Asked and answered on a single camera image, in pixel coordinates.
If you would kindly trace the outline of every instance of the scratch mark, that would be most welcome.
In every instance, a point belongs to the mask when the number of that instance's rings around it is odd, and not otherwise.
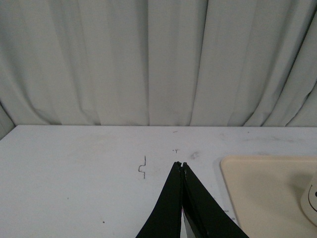
[[[144,172],[144,171],[141,171],[140,168],[141,168],[142,166],[145,166],[145,165],[147,165],[147,157],[146,157],[146,156],[144,156],[144,165],[140,165],[140,166],[139,166],[139,169],[138,169],[138,171],[139,171],[140,173],[143,173],[143,178],[144,178],[144,179],[145,179],[145,172]]]

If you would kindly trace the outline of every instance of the white curtain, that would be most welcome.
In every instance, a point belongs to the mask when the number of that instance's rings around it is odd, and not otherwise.
[[[317,126],[316,6],[2,0],[0,102],[15,124]]]

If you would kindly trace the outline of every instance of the white table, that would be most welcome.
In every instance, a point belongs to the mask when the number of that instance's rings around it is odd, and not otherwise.
[[[175,161],[234,218],[221,159],[317,155],[316,141],[317,128],[20,125],[0,141],[0,237],[135,237]]]

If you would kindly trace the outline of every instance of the beige tray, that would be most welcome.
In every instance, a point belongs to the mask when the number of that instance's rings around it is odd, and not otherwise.
[[[222,173],[240,227],[250,238],[317,238],[300,198],[317,157],[228,156]]]

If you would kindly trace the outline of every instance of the white cup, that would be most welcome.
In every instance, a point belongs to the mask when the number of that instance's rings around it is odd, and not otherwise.
[[[317,226],[317,172],[305,189],[301,206],[306,216]]]

